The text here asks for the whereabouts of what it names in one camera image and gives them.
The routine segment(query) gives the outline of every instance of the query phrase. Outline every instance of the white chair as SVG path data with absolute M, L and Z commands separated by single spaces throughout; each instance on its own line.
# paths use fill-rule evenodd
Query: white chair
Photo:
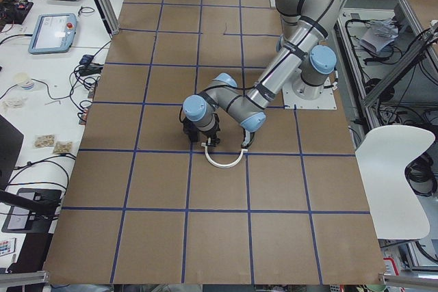
M 379 239 L 421 239 L 430 230 L 404 169 L 434 142 L 427 130 L 391 125 L 372 129 L 356 150 Z

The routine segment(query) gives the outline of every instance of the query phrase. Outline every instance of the white mounting plate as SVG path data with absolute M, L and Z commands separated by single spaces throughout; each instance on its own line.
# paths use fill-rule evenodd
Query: white mounting plate
M 329 78 L 324 85 L 331 85 Z M 286 109 L 294 109 L 295 105 L 297 109 L 337 109 L 332 88 L 323 89 L 321 96 L 314 101 L 307 101 L 295 94 L 290 81 L 283 85 L 283 102 Z

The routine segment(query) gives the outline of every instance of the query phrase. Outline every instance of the black monitor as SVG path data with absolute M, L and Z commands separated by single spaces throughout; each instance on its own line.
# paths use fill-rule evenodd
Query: black monitor
M 59 205 L 61 191 L 22 188 L 17 195 L 5 191 L 20 155 L 23 139 L 23 134 L 0 116 L 0 202 L 11 206 L 1 230 L 5 233 L 45 233 Z

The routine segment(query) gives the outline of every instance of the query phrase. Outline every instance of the monitor stand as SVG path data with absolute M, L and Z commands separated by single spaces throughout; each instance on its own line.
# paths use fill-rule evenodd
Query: monitor stand
M 52 224 L 50 216 L 55 214 L 60 197 L 58 189 L 21 188 L 17 195 L 0 191 L 0 201 L 12 205 L 1 231 L 47 233 Z

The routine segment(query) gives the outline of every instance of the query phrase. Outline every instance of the white curved handle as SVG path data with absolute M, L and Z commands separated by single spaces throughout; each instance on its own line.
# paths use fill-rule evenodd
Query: white curved handle
M 214 161 L 211 157 L 210 154 L 208 154 L 208 146 L 207 143 L 202 143 L 202 146 L 204 146 L 204 153 L 205 153 L 205 157 L 207 158 L 208 162 L 210 162 L 212 165 L 214 165 L 217 168 L 221 168 L 221 169 L 228 169 L 228 168 L 232 168 L 233 166 L 235 166 L 236 164 L 238 164 L 240 162 L 240 160 L 242 159 L 242 157 L 244 156 L 244 153 L 248 152 L 247 148 L 241 148 L 240 149 L 240 155 L 239 157 L 234 161 L 231 162 L 229 164 L 221 164 L 218 163 L 216 161 Z

